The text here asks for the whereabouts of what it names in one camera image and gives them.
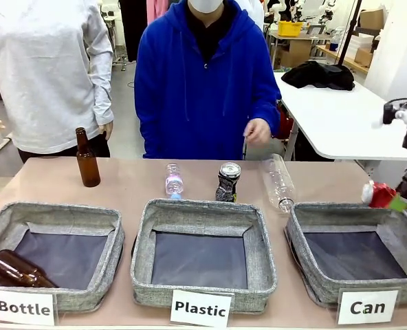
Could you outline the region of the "blue-hoodie person's left hand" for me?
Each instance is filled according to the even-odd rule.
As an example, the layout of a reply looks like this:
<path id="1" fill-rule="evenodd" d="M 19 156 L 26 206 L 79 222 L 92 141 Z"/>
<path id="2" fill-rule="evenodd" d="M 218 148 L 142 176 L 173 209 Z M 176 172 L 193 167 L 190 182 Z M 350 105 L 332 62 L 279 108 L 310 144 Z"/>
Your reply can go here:
<path id="1" fill-rule="evenodd" d="M 272 134 L 264 119 L 255 118 L 247 123 L 243 136 L 248 144 L 263 145 L 269 142 Z"/>

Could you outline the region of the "white-sweatshirt person's left hand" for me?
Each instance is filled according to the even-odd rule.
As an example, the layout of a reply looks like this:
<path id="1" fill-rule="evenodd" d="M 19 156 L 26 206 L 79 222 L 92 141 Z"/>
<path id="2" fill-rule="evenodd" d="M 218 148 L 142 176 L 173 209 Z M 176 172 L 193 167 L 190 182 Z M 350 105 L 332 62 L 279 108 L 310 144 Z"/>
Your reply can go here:
<path id="1" fill-rule="evenodd" d="M 99 133 L 108 141 L 113 132 L 113 121 L 98 126 Z"/>

